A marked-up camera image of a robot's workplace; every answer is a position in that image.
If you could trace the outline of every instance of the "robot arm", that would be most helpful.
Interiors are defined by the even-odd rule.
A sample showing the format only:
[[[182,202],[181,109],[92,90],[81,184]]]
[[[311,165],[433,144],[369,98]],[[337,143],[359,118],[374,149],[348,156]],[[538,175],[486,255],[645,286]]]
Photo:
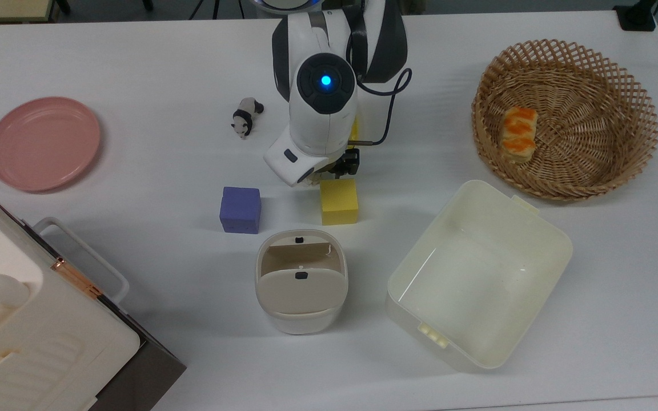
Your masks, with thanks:
[[[395,0],[299,13],[272,36],[276,87],[289,124],[263,158],[291,187],[347,149],[358,81],[384,83],[405,64],[407,40]]]

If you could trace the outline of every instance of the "white plastic container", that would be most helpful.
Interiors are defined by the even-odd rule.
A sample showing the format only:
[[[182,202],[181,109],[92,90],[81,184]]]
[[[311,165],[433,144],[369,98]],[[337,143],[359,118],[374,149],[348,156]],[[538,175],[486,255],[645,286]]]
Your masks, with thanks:
[[[84,411],[139,348],[63,269],[0,209],[0,409]]]
[[[284,333],[316,333],[331,325],[342,310],[349,284],[344,252],[326,232],[279,232],[259,249],[255,294]]]
[[[504,364],[572,256],[570,239],[518,197],[472,180],[387,284],[387,314],[460,371]]]

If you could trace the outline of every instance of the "white table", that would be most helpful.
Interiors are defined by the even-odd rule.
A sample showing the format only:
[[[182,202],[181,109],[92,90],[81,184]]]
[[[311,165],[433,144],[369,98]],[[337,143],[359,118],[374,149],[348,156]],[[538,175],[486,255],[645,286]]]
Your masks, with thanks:
[[[658,411],[658,397],[473,408],[474,411]]]
[[[126,309],[188,365],[157,410],[390,411],[658,396],[658,150],[643,174],[602,198],[563,204],[522,195],[575,251],[501,368],[454,372],[383,309],[387,278],[461,184],[483,179],[519,194],[472,142],[470,104],[488,62],[527,39],[577,41],[628,68],[658,114],[658,31],[620,31],[613,11],[405,22],[412,83],[395,102],[387,142],[362,151],[360,221],[331,227],[320,225],[318,189],[286,187],[261,159],[287,123],[272,80],[276,21],[0,27],[0,118],[29,99],[68,96],[96,112],[105,137],[100,161],[78,184],[31,195],[0,182],[0,202],[31,223],[62,219],[131,279]],[[245,96],[266,112],[240,140],[230,115]],[[379,104],[377,123],[387,102]],[[261,190],[258,235],[222,232],[224,186]],[[267,237],[303,227],[339,239],[350,293],[331,329],[287,336],[256,301],[254,258]]]

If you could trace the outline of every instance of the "panda figurine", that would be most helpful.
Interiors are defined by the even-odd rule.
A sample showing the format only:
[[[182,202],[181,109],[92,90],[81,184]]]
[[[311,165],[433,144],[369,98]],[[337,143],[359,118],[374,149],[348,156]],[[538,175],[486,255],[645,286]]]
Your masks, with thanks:
[[[263,104],[255,101],[253,97],[246,97],[240,101],[238,109],[232,114],[232,128],[245,140],[253,130],[253,120],[263,112]]]

